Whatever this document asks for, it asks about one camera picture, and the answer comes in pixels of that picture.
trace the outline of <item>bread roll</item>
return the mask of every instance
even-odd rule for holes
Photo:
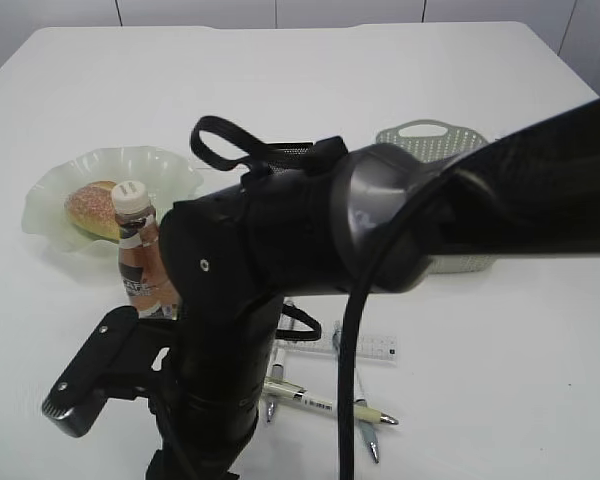
[[[64,202],[69,221],[89,233],[117,241],[120,232],[111,200],[115,186],[116,182],[93,182],[69,195]]]

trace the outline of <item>bottle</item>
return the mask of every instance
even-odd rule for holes
[[[178,294],[160,258],[156,209],[147,188],[125,181],[113,188],[111,199],[120,227],[118,265],[131,305],[140,318],[174,319]]]

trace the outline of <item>basket handle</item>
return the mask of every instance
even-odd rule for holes
[[[450,125],[448,123],[441,122],[439,120],[423,119],[423,120],[414,120],[412,122],[404,123],[402,125],[395,127],[393,130],[398,134],[398,136],[400,136],[402,138],[410,138],[411,137],[410,135],[404,135],[402,133],[403,130],[407,130],[407,129],[413,128],[413,127],[426,127],[426,126],[443,128],[444,133],[441,135],[412,135],[412,136],[442,138],[442,137],[445,137],[446,135],[448,135],[452,130],[458,128],[455,125]]]

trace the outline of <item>black strap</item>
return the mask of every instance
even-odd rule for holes
[[[200,138],[201,132],[212,133],[238,147],[247,156],[237,160],[218,155],[211,150]],[[268,145],[240,128],[235,123],[215,116],[202,117],[193,131],[190,139],[191,151],[207,165],[216,170],[229,171],[243,164],[250,170],[261,170],[263,168],[277,167],[281,169],[302,169],[302,155],[285,152]]]
[[[311,330],[276,330],[277,340],[288,340],[292,342],[315,342],[320,340],[322,337],[322,326],[318,321],[306,313],[304,310],[300,310],[292,305],[286,303],[282,306],[282,313],[288,317],[298,320],[300,323],[304,323]]]

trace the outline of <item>black cable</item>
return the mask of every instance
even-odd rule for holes
[[[187,453],[184,451],[182,444],[180,443],[180,439],[178,435],[173,430],[173,424],[171,423],[171,417],[169,415],[169,411],[167,410],[167,406],[164,403],[162,397],[160,395],[152,395],[151,400],[156,409],[156,420],[158,423],[158,428],[162,437],[165,439],[167,445],[169,445],[173,449],[173,453],[175,453],[178,462],[180,463],[180,467],[185,475],[189,478],[189,480],[199,480],[198,474],[195,472],[194,468],[191,466],[191,462],[189,461],[189,457],[187,457]]]
[[[385,227],[377,247],[371,252],[371,258],[365,265],[358,281],[353,286],[342,321],[340,355],[338,357],[338,455],[340,480],[353,480],[355,470],[353,443],[353,382],[356,361],[356,347],[362,311],[378,270],[393,245],[403,235],[407,222],[413,213],[429,198],[428,193],[439,188],[442,180],[449,178],[453,169],[443,171],[438,179],[432,179],[419,192],[405,203],[391,222]]]

